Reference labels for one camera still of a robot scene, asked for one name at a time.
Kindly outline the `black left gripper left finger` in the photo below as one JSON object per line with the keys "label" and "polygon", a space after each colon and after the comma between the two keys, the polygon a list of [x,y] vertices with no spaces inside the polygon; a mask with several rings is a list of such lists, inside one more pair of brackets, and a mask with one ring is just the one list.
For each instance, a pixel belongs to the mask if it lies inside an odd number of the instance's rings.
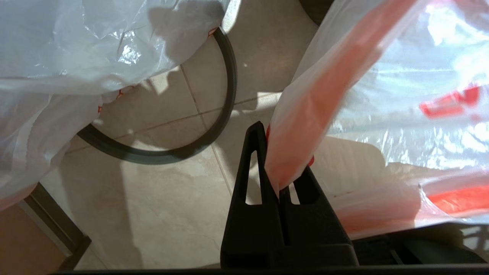
{"label": "black left gripper left finger", "polygon": [[[260,205],[248,205],[246,194],[251,155],[257,154]],[[267,139],[262,122],[246,131],[221,246],[221,268],[264,269],[274,252],[283,246],[279,199],[270,184],[264,161]]]}

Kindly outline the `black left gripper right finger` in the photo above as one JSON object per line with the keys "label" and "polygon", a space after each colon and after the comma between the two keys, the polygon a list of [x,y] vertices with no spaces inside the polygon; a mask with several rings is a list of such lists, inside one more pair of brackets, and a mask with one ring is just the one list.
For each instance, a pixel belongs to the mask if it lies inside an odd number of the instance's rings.
{"label": "black left gripper right finger", "polygon": [[279,249],[279,266],[358,266],[353,244],[309,167],[293,182],[293,186],[299,204],[291,201],[289,188],[279,194],[285,243]]}

